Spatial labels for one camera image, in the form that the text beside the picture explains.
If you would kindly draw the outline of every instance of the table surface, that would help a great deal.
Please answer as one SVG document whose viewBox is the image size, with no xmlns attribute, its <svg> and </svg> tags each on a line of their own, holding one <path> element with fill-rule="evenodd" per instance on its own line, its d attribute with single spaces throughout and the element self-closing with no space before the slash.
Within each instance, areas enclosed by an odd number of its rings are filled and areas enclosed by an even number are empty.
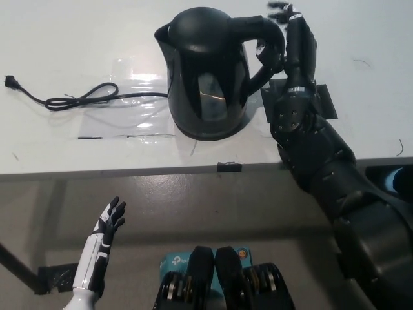
<svg viewBox="0 0 413 310">
<path fill-rule="evenodd" d="M 44 99 L 80 96 L 111 80 L 120 59 L 133 72 L 166 76 L 154 32 L 180 11 L 211 6 L 232 17 L 265 16 L 266 3 L 6 0 L 0 71 Z M 294 4 L 318 42 L 316 78 L 327 84 L 336 108 L 333 127 L 361 164 L 411 163 L 413 37 L 404 30 L 413 26 L 413 3 L 399 0 L 397 10 L 385 0 Z M 254 74 L 260 67 L 255 43 L 246 48 Z M 195 142 L 177 129 L 172 136 L 78 140 L 89 108 L 53 113 L 5 87 L 0 100 L 0 180 L 214 172 L 218 162 L 241 163 L 243 171 L 280 164 L 260 100 L 250 104 L 253 117 L 241 132 L 215 142 Z"/>
</svg>

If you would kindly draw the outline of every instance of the blue box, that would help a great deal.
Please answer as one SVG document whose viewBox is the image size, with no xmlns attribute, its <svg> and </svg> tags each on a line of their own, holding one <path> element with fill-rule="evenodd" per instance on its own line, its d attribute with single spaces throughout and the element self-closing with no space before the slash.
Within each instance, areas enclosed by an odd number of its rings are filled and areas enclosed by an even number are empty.
<svg viewBox="0 0 413 310">
<path fill-rule="evenodd" d="M 249 247 L 235 247 L 234 250 L 238 254 L 243 268 L 252 266 L 251 251 Z M 179 271 L 181 273 L 185 273 L 188 267 L 189 256 L 191 255 L 191 253 L 192 252 L 176 252 L 167 254 L 162 259 L 160 265 L 161 281 L 169 271 Z M 212 279 L 210 297 L 221 298 L 223 296 L 224 294 L 218 281 L 217 271 L 216 269 L 214 269 L 214 277 Z"/>
</svg>

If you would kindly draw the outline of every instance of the kettle handle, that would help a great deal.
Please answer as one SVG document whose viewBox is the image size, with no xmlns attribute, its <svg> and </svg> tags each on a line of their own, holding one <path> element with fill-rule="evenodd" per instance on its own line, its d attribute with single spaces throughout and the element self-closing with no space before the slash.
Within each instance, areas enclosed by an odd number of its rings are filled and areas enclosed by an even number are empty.
<svg viewBox="0 0 413 310">
<path fill-rule="evenodd" d="M 273 50 L 271 53 L 271 64 L 268 61 L 259 60 L 264 65 L 250 80 L 248 86 L 248 95 L 258 91 L 266 82 L 268 82 L 275 73 L 283 70 L 285 40 L 283 32 L 275 22 L 263 18 L 262 16 L 254 17 L 237 17 L 229 20 L 232 35 L 239 42 L 245 42 L 258 39 L 264 41 L 265 45 Z"/>
</svg>

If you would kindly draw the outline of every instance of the white robotic forearm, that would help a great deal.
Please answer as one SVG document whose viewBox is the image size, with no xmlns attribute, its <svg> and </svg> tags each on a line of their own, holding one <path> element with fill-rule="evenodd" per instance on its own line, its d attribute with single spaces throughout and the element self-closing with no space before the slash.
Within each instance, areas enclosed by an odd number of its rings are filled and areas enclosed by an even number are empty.
<svg viewBox="0 0 413 310">
<path fill-rule="evenodd" d="M 65 310 L 93 310 L 102 297 L 114 234 L 125 222 L 126 203 L 116 207 L 118 202 L 115 197 L 106 206 L 86 241 L 73 282 L 73 297 Z"/>
</svg>

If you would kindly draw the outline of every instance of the black cable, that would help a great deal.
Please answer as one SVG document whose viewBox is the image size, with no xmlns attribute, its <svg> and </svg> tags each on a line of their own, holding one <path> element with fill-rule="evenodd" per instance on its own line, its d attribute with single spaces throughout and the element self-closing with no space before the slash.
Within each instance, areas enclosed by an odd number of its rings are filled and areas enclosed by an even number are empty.
<svg viewBox="0 0 413 310">
<path fill-rule="evenodd" d="M 135 92 L 132 94 L 123 94 L 123 95 L 118 95 L 119 94 L 119 87 L 112 82 L 107 82 L 107 83 L 102 83 L 98 85 L 97 87 L 93 88 L 83 96 L 80 96 L 78 98 L 50 98 L 47 99 L 46 101 L 37 99 L 31 93 L 29 93 L 27 90 L 25 90 L 19 82 L 14 78 L 14 76 L 6 76 L 5 80 L 5 87 L 14 89 L 14 90 L 20 90 L 22 93 L 26 94 L 30 99 L 36 101 L 37 103 L 44 105 L 46 109 L 51 110 L 51 111 L 64 111 L 68 110 L 71 108 L 75 107 L 80 107 L 84 105 L 90 105 L 93 103 L 106 103 L 110 100 L 116 100 L 116 99 L 124 99 L 124 98 L 134 98 L 134 97 L 168 97 L 168 94 L 164 94 L 162 92 Z M 103 87 L 113 87 L 115 90 L 113 93 L 107 95 L 107 96 L 101 96 L 101 97 L 93 97 L 89 98 L 90 95 L 92 95 L 94 92 L 99 90 L 100 88 Z"/>
</svg>

